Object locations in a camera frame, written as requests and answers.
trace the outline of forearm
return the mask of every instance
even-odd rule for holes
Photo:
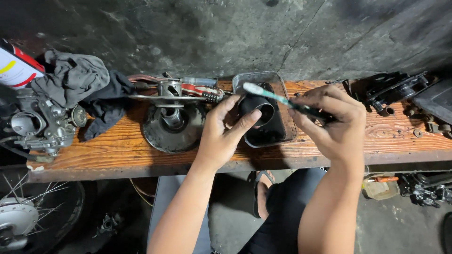
[[[215,170],[200,168],[196,162],[161,217],[148,254],[191,254],[209,202]]]
[[[361,157],[350,163],[332,162],[301,217],[299,253],[353,253],[363,169]]]

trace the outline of wooden workbench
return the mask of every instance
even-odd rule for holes
[[[322,86],[323,81],[286,81],[289,95]],[[221,84],[231,90],[231,84]],[[366,164],[392,164],[452,160],[452,140],[441,134],[425,132],[420,120],[410,120],[403,114],[401,103],[391,105],[393,117],[367,114],[364,153]],[[112,178],[134,178],[186,174],[197,150],[170,155],[160,152],[144,140],[140,121],[146,105],[139,103],[106,133],[88,142],[78,138],[70,147],[60,150],[51,164],[28,162],[29,182],[75,181]],[[416,138],[413,130],[423,130]],[[294,142],[281,146],[254,149],[239,144],[231,160],[219,172],[255,169],[296,169],[329,166],[314,142],[303,132]]]

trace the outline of left hand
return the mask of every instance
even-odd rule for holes
[[[216,172],[229,161],[237,149],[237,144],[242,136],[262,116],[261,111],[255,109],[251,113],[244,115],[228,130],[225,127],[224,120],[239,99],[239,95],[233,95],[222,101],[207,114],[198,153],[193,165]]]

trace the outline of carburetor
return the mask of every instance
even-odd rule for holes
[[[61,108],[32,88],[16,90],[20,112],[9,119],[10,130],[20,136],[14,141],[24,149],[39,150],[56,156],[62,147],[72,144],[75,130],[86,124],[85,110]]]

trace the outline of fingernail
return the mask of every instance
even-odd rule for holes
[[[251,113],[251,119],[253,119],[253,120],[259,120],[259,118],[262,116],[262,112],[260,111],[260,110],[254,110],[252,113]]]

